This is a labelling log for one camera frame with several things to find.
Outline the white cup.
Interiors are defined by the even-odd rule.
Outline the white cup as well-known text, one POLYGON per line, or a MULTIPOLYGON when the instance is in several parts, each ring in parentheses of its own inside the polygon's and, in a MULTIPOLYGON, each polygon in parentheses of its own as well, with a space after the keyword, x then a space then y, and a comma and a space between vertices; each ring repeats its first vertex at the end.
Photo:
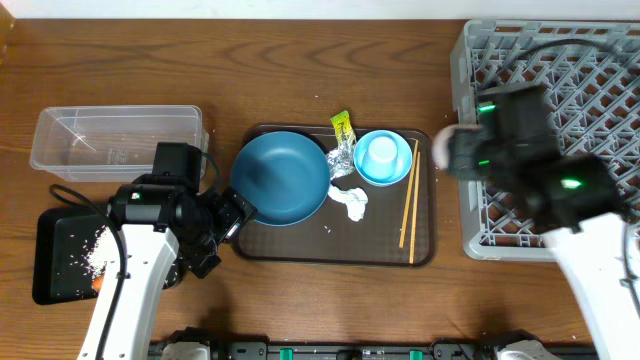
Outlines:
POLYGON ((449 125, 440 130, 432 141, 432 158, 435 166, 440 170, 447 170, 449 165, 449 140, 453 137, 454 132, 458 129, 478 131, 479 125, 449 125))

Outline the dark blue plate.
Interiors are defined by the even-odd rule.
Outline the dark blue plate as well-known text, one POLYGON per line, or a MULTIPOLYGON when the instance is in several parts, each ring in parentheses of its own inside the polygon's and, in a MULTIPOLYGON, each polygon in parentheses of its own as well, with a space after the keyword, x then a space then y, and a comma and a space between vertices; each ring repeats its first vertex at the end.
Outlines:
POLYGON ((241 149, 231 168, 230 186, 257 209, 256 222, 290 226, 322 207, 330 170, 323 149, 310 137, 276 131, 241 149))

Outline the white rice pile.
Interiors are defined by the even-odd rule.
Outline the white rice pile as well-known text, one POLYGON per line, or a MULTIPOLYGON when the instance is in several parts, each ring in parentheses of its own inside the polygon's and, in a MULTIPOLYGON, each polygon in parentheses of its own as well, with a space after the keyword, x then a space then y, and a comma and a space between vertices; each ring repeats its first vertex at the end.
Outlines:
POLYGON ((106 266, 113 263, 116 257, 113 234, 106 225, 102 225, 83 241, 79 255, 69 256, 68 263, 72 270, 80 273, 83 280, 89 281, 90 289, 93 290, 93 280, 96 277, 104 277, 106 266))

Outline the orange carrot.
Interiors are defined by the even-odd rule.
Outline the orange carrot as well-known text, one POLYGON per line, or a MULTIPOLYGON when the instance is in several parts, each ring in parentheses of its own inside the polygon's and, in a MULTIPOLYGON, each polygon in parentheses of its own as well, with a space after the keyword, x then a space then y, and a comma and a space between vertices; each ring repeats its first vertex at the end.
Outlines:
POLYGON ((103 276, 96 277, 92 282, 92 289, 96 292, 99 292, 102 288, 103 276))

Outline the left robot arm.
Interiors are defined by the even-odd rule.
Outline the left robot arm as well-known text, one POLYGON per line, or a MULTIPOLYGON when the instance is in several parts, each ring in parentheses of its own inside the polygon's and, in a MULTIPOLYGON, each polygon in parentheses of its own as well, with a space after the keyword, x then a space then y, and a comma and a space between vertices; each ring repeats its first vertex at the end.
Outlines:
POLYGON ((80 358, 145 358, 173 263, 183 259, 196 277, 206 277, 221 262, 220 245, 256 212, 233 188, 199 194, 187 185, 121 186, 107 222, 116 255, 106 262, 80 358))

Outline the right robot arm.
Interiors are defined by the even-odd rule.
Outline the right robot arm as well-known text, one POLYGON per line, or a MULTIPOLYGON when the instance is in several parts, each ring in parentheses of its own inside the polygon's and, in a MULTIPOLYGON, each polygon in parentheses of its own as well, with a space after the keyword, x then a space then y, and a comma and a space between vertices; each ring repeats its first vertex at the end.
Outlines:
POLYGON ((607 164, 590 153, 561 153, 539 85, 495 86, 480 91, 478 100, 477 124, 438 133, 436 166, 510 193, 543 230, 599 358, 638 358, 639 247, 607 164))

